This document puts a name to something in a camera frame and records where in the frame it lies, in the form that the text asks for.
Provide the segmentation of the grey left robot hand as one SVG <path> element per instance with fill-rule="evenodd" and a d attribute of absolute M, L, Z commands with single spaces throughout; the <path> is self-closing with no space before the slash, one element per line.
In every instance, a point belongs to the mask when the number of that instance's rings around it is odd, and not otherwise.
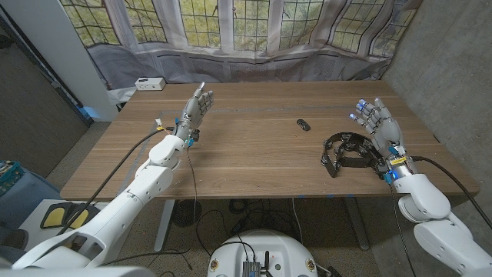
<path fill-rule="evenodd" d="M 173 135 L 179 137 L 183 141 L 186 140 L 191 133 L 198 129 L 203 121 L 207 111 L 214 104 L 213 91 L 204 91 L 205 82 L 202 82 L 194 91 L 193 96 L 188 100 L 186 106 L 182 110 L 181 118 L 173 131 Z"/>

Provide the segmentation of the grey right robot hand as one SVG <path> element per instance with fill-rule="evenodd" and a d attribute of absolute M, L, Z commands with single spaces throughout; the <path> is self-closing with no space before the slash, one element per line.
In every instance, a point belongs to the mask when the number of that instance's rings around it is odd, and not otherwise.
<path fill-rule="evenodd" d="M 376 98 L 374 104 L 360 99 L 356 112 L 349 115 L 350 119 L 373 136 L 371 141 L 384 158 L 406 154 L 401 128 L 380 98 Z"/>

